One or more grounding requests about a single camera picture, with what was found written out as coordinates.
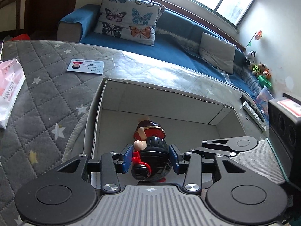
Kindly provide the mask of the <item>black-haired red doll figurine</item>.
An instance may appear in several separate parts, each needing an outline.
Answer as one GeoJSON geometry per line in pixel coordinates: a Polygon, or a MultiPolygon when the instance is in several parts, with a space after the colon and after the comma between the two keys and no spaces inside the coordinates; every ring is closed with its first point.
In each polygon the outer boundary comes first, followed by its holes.
{"type": "Polygon", "coordinates": [[[165,131],[156,122],[145,119],[134,132],[132,176],[138,181],[166,181],[172,165],[165,131]]]}

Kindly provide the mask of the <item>white remote control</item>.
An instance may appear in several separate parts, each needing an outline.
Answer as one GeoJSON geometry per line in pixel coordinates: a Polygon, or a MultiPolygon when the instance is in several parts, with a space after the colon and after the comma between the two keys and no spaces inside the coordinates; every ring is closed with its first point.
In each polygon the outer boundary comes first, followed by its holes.
{"type": "Polygon", "coordinates": [[[242,102],[243,110],[253,119],[253,121],[258,125],[262,132],[266,131],[266,125],[264,123],[264,117],[262,114],[255,108],[253,102],[251,102],[246,94],[242,94],[240,97],[242,102]]]}

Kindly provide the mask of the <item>white cardboard box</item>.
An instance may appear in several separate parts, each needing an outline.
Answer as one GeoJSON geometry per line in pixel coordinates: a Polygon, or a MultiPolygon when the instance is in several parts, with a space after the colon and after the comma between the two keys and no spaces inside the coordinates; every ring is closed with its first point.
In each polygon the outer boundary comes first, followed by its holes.
{"type": "Polygon", "coordinates": [[[92,159],[102,159],[100,172],[90,173],[91,185],[101,193],[141,190],[149,195],[173,187],[184,194],[208,190],[209,195],[233,197],[266,193],[272,187],[266,177],[223,155],[214,155],[213,172],[203,173],[201,156],[193,154],[187,173],[176,174],[172,166],[164,183],[134,179],[132,163],[126,174],[116,173],[108,152],[120,153],[133,145],[137,125],[145,119],[160,124],[167,145],[175,144],[182,153],[204,140],[249,136],[228,105],[155,85],[104,79],[90,107],[84,140],[84,151],[92,159]]]}

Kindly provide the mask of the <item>clear plastic toy bin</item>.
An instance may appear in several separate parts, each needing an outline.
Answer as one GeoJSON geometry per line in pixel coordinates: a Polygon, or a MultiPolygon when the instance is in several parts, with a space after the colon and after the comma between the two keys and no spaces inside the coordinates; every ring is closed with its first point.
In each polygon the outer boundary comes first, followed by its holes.
{"type": "Polygon", "coordinates": [[[268,102],[272,99],[274,99],[274,97],[271,95],[268,88],[264,86],[255,100],[257,107],[259,108],[267,123],[269,122],[268,102]]]}

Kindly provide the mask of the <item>green plush toys pile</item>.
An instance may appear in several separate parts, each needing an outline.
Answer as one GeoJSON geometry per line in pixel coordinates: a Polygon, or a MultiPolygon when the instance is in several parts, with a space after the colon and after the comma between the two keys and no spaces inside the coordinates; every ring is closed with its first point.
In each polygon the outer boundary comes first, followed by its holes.
{"type": "Polygon", "coordinates": [[[271,73],[269,72],[269,69],[265,64],[251,63],[249,66],[249,70],[258,79],[259,84],[262,87],[272,89],[272,83],[270,82],[271,73]]]}

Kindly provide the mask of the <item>ID card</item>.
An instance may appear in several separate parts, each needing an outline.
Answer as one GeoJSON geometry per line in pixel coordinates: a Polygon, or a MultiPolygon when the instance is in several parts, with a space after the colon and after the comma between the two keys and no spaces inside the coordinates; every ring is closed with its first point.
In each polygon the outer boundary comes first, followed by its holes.
{"type": "Polygon", "coordinates": [[[104,62],[86,59],[72,59],[68,65],[67,71],[102,75],[104,72],[104,62]]]}

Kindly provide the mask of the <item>panda plush toy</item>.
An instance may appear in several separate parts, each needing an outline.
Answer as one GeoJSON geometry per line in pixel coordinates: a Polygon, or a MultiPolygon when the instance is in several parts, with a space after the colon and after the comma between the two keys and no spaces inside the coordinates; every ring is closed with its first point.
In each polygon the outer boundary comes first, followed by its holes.
{"type": "Polygon", "coordinates": [[[249,51],[246,56],[245,56],[245,64],[247,66],[250,66],[251,64],[255,63],[255,55],[256,55],[256,51],[251,50],[249,51]]]}

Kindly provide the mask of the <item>grey plain cushion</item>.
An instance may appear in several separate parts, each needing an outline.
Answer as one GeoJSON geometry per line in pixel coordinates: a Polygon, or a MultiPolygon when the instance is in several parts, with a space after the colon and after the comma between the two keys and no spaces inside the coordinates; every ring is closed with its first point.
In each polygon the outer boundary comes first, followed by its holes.
{"type": "Polygon", "coordinates": [[[236,46],[223,39],[203,33],[199,45],[199,55],[215,68],[232,75],[236,46]]]}

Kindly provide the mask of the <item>blue sofa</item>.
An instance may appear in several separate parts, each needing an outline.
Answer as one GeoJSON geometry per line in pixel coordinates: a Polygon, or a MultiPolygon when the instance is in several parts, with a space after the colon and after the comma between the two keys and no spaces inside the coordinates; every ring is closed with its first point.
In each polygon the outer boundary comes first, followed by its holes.
{"type": "Polygon", "coordinates": [[[199,55],[199,45],[203,34],[221,38],[207,27],[167,9],[156,26],[154,45],[139,43],[142,30],[137,37],[124,39],[125,29],[108,22],[99,21],[100,6],[85,5],[63,17],[58,25],[59,41],[79,42],[124,50],[155,58],[199,73],[211,76],[246,91],[256,98],[262,86],[245,66],[245,54],[238,48],[234,54],[234,72],[226,73],[206,62],[199,55]]]}

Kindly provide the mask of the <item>pink white tissue pack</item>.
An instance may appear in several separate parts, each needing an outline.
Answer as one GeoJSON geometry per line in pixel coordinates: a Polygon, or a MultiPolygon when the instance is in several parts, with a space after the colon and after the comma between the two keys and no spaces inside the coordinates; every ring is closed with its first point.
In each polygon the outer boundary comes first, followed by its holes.
{"type": "Polygon", "coordinates": [[[0,74],[0,119],[1,129],[5,129],[26,77],[23,68],[17,59],[1,62],[0,74]]]}

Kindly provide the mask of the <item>butterfly print pillow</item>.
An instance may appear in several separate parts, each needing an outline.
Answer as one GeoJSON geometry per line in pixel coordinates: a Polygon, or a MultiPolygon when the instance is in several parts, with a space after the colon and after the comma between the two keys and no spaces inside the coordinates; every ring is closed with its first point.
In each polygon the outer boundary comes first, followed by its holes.
{"type": "Polygon", "coordinates": [[[102,0],[94,32],[153,46],[157,22],[165,10],[150,0],[102,0]]]}

